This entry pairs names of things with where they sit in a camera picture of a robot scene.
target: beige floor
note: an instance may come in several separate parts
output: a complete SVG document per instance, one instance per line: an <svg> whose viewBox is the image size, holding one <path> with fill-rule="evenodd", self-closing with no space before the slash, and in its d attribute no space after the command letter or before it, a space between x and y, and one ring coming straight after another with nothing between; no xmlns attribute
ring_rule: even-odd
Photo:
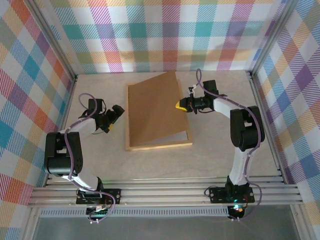
<svg viewBox="0 0 320 240"><path fill-rule="evenodd" d="M81 115L84 109L78 95L91 93L102 98L111 108L118 104L125 108L127 83L144 81L160 73L119 73L80 75L76 84L67 126ZM177 72L183 93L195 84L195 72ZM255 105L250 84L244 71L204 71L202 80L216 80L221 94L246 106ZM203 92L197 88L196 93ZM150 178L226 177L232 168L234 146L230 140L230 122L220 113L188 113L193 137L192 146L125 151L125 117L122 116L108 134L91 135L81 141L84 167L102 180L128 180ZM273 176L277 169L267 140L254 157L251 176Z"/></svg>

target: colorful checkered pattern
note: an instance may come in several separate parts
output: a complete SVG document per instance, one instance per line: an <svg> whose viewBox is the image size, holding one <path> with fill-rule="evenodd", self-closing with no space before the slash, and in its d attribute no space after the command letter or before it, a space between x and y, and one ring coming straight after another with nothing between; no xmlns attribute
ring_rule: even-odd
<svg viewBox="0 0 320 240"><path fill-rule="evenodd" d="M15 240L44 177L71 81L23 0L0 0L0 240Z"/></svg>
<svg viewBox="0 0 320 240"><path fill-rule="evenodd" d="M249 69L286 1L37 2L75 71L96 74Z"/></svg>
<svg viewBox="0 0 320 240"><path fill-rule="evenodd" d="M300 0L259 71L281 161L320 239L320 0Z"/></svg>

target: brown cardboard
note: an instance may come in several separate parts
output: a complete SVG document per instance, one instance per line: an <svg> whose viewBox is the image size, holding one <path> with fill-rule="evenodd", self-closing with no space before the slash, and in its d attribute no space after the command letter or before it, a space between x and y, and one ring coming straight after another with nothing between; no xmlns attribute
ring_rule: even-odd
<svg viewBox="0 0 320 240"><path fill-rule="evenodd" d="M188 129L186 114L176 109L180 90L174 71L128 86L130 146Z"/></svg>

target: wooden frame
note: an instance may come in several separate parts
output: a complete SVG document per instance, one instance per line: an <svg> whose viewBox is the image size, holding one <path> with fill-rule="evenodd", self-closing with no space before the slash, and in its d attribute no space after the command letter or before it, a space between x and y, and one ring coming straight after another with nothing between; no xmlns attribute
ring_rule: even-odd
<svg viewBox="0 0 320 240"><path fill-rule="evenodd" d="M180 97L183 97L182 88L180 80L177 79L177 83L179 86L180 91ZM173 147L182 147L182 146L190 146L193 144L193 139L191 136L191 131L189 124L187 126L186 130L186 136L187 140L182 141L169 141L164 143L157 143L157 144L144 144L144 145L138 145L138 146L130 146L130 127L129 127L129 86L133 85L127 84L126 85L126 97L125 97L125 104L126 104L126 111L125 111L125 149L127 151L139 151L139 150L150 150L150 149L164 149L164 148L173 148Z"/></svg>

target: plaid wallpaper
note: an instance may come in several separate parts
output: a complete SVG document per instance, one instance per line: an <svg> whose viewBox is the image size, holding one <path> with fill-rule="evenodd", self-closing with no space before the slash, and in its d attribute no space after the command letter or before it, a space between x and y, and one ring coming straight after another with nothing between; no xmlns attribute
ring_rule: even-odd
<svg viewBox="0 0 320 240"><path fill-rule="evenodd" d="M96 74L249 69L286 0L37 2L74 70Z"/></svg>
<svg viewBox="0 0 320 240"><path fill-rule="evenodd" d="M320 0L300 0L260 70L281 161L320 239Z"/></svg>
<svg viewBox="0 0 320 240"><path fill-rule="evenodd" d="M23 0L0 0L0 240L19 236L71 81Z"/></svg>

